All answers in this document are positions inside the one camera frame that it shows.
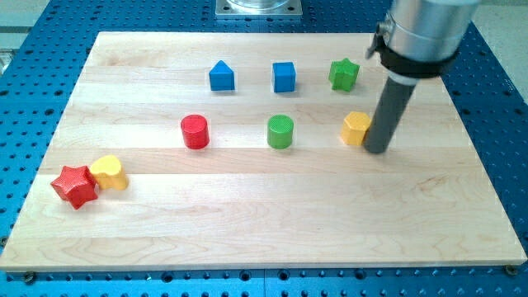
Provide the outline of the silver robot arm cylinder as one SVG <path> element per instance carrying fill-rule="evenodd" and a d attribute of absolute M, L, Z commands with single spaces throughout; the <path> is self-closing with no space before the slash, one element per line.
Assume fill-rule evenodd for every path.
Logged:
<path fill-rule="evenodd" d="M 396 83 L 413 86 L 455 62 L 479 0 L 394 0 L 365 57 L 378 54 Z"/>

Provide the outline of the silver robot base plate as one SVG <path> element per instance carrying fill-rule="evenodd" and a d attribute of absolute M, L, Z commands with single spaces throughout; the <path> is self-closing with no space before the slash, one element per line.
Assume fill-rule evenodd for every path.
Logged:
<path fill-rule="evenodd" d="M 216 0 L 217 17 L 299 17 L 302 12 L 301 0 Z"/>

